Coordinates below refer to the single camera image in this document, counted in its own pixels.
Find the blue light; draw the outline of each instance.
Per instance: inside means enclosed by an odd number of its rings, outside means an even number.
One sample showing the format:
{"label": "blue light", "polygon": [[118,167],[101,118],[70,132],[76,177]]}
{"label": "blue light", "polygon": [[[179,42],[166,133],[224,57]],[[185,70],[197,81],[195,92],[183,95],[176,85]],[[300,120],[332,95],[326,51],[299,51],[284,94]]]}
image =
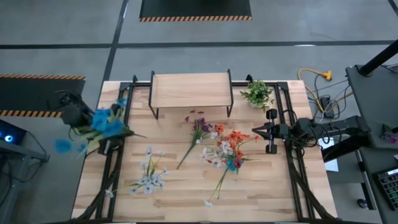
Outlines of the blue light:
{"label": "blue light", "polygon": [[6,140],[6,142],[11,142],[14,138],[12,136],[6,136],[4,138],[4,140]]}

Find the concrete floor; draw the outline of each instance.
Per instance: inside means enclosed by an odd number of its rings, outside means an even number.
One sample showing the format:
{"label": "concrete floor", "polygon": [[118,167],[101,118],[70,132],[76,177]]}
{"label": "concrete floor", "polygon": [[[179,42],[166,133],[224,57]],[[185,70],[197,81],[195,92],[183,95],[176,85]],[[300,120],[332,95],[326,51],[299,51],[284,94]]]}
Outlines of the concrete floor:
{"label": "concrete floor", "polygon": [[[120,43],[377,41],[394,40],[398,36],[398,17],[387,0],[251,0],[253,21],[182,23],[139,23],[140,4],[140,0],[129,1]],[[0,0],[0,45],[110,44],[121,5],[122,0]],[[366,63],[385,47],[118,49],[109,79],[130,80],[137,75],[139,80],[148,80],[151,70],[188,73],[230,68],[234,80],[241,80],[247,74],[264,80],[295,80],[301,68],[332,70],[331,82],[318,79],[321,88],[345,80],[347,66]],[[83,99],[95,108],[108,55],[109,49],[0,50],[0,73],[87,76]],[[398,63],[398,57],[388,63]],[[314,78],[314,74],[303,74],[311,88]],[[335,96],[346,86],[347,83],[342,83],[321,94]],[[359,112],[351,97],[340,119],[354,114]],[[66,137],[68,127],[59,119],[2,119],[34,133],[51,154],[50,162],[25,185],[12,216],[13,223],[69,219],[82,160],[74,154],[58,154],[53,148],[55,139]],[[358,208],[356,199],[362,197],[359,184],[331,182],[331,189],[342,219],[381,222],[377,212]]]}

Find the keyboard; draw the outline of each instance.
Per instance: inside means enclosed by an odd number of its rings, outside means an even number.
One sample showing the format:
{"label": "keyboard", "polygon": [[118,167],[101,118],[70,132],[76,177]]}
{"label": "keyboard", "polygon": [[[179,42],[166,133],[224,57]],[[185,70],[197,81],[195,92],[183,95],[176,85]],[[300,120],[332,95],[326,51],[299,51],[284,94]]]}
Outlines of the keyboard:
{"label": "keyboard", "polygon": [[374,175],[381,192],[392,210],[398,209],[398,168]]}

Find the green plant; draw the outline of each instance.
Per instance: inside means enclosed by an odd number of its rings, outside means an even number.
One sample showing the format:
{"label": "green plant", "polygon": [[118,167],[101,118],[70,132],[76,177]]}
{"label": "green plant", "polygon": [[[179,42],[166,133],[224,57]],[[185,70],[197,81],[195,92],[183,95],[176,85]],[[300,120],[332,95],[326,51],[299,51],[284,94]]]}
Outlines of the green plant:
{"label": "green plant", "polygon": [[266,112],[266,103],[274,103],[273,99],[270,99],[270,94],[272,90],[268,89],[267,85],[261,81],[257,80],[248,84],[250,92],[241,91],[243,98],[248,99],[250,103],[258,105]]}

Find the hazard stripe tape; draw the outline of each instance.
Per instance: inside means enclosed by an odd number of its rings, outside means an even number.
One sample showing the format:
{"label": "hazard stripe tape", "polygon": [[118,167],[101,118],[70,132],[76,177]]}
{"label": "hazard stripe tape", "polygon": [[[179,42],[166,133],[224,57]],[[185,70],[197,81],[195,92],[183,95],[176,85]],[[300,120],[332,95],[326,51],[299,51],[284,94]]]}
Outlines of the hazard stripe tape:
{"label": "hazard stripe tape", "polygon": [[167,16],[142,17],[140,22],[188,22],[188,21],[250,21],[251,16]]}
{"label": "hazard stripe tape", "polygon": [[62,112],[59,111],[19,111],[19,110],[0,110],[0,116],[23,116],[35,118],[59,118]]}
{"label": "hazard stripe tape", "polygon": [[19,75],[0,74],[0,78],[38,78],[38,79],[65,79],[65,80],[86,80],[86,77],[75,75]]}

